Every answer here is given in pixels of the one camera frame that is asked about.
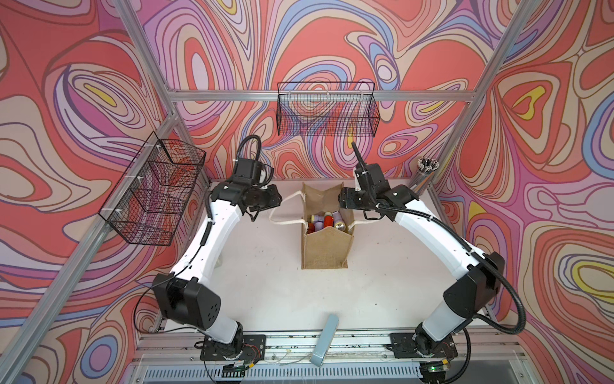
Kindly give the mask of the purple flashlight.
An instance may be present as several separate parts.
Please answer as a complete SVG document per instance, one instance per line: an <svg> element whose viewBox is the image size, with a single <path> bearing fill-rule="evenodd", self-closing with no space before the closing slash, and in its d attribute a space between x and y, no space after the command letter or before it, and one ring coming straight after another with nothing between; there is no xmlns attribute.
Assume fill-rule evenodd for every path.
<svg viewBox="0 0 614 384"><path fill-rule="evenodd" d="M320 214L315 214L311 216L311 224L314 232L318 232L325 227L325 217Z"/></svg>
<svg viewBox="0 0 614 384"><path fill-rule="evenodd" d="M334 227L340 231L346 231L346 224L342 217L342 214L339 211L333 213L334 217Z"/></svg>

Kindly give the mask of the red flashlight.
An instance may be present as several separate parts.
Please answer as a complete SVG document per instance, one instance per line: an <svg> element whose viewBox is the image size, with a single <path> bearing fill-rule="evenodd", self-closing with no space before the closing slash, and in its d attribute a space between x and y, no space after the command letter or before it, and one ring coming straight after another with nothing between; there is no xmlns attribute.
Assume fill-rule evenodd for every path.
<svg viewBox="0 0 614 384"><path fill-rule="evenodd" d="M334 226L334 216L331 212L326 212L324 215L324 228Z"/></svg>

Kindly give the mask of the brown burlap tote bag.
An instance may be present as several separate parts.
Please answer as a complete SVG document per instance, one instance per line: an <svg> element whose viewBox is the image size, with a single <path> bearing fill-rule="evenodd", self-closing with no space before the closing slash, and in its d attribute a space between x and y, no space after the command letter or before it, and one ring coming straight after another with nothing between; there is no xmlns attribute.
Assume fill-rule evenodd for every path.
<svg viewBox="0 0 614 384"><path fill-rule="evenodd" d="M303 270L332 270L348 267L348 258L353 246L355 228L365 226L369 221L354 217L352 210L339 206L338 196L344 184L340 183L325 190L319 190L307 184L291 195L283 198L287 203L293 198L299 198L302 204L302 215L298 219L278 219L271 212L269 220L279 226L299 225L301 229L301 253ZM313 231L311 216L325 215L339 211L346 224L346 231L326 227L318 232Z"/></svg>

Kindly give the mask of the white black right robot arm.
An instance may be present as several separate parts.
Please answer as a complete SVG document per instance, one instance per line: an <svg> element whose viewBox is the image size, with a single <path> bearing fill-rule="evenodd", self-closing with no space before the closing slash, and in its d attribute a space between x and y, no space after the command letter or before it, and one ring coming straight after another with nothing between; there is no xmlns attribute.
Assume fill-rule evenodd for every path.
<svg viewBox="0 0 614 384"><path fill-rule="evenodd" d="M521 297L505 278L505 259L462 238L433 214L411 188L391 187L382 168L367 163L357 144L351 147L358 160L353 171L355 185L342 188L338 196L340 206L362 212L360 227L372 227L382 219L398 224L428 247L455 279L437 308L416 327L409 341L411 352L424 358L435 356L451 345L454 334L476 319L501 333L520 334L527 315ZM501 325L481 313L502 291L508 292L516 307L517 320L513 326Z"/></svg>

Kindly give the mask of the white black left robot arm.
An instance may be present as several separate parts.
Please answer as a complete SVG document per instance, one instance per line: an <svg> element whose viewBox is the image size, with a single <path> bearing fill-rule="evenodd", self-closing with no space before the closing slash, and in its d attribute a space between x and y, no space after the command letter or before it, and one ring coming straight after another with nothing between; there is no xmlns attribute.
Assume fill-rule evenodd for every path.
<svg viewBox="0 0 614 384"><path fill-rule="evenodd" d="M222 300L210 286L214 269L230 234L243 216L255 221L260 213L281 205L282 197L272 184L273 167L261 160L262 139L251 134L241 140L256 144L252 158L241 155L233 171L205 197L206 216L186 254L168 274L158 274L152 291L161 316L193 327L217 347L223 358L238 358L244 347L241 323L222 315Z"/></svg>

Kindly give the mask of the silver metal pen cup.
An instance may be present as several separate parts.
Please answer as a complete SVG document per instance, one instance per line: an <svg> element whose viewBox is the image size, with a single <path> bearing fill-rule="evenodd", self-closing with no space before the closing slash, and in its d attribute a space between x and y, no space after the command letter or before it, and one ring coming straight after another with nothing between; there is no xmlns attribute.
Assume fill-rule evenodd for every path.
<svg viewBox="0 0 614 384"><path fill-rule="evenodd" d="M440 163L435 158L419 158L417 162L417 174L414 179L413 185L419 186L425 181L433 172L437 171Z"/></svg>

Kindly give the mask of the grey blue rectangular block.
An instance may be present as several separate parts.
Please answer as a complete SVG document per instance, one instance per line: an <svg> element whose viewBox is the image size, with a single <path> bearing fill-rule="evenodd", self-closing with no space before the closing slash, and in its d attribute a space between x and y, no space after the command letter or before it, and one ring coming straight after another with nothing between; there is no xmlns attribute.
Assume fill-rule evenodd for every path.
<svg viewBox="0 0 614 384"><path fill-rule="evenodd" d="M337 332L338 325L338 316L335 314L329 315L310 357L310 363L314 366L318 368L323 366L326 354Z"/></svg>

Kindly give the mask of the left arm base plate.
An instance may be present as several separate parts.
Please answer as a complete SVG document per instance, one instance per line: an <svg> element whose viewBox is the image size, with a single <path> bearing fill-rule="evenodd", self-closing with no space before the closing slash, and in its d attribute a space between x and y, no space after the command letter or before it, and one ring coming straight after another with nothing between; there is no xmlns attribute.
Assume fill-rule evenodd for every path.
<svg viewBox="0 0 614 384"><path fill-rule="evenodd" d="M242 340L233 340L230 344L205 339L198 342L200 359L203 362L236 362L257 363L265 358L266 335L244 334Z"/></svg>

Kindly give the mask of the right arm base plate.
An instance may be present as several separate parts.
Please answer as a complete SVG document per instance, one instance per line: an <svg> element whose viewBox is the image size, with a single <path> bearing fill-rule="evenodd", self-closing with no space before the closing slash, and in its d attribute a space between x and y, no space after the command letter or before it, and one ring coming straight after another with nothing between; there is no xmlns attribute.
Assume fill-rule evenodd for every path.
<svg viewBox="0 0 614 384"><path fill-rule="evenodd" d="M395 358L454 359L458 356L452 335L435 342L423 334L393 333L390 334L390 343L384 347L391 351Z"/></svg>

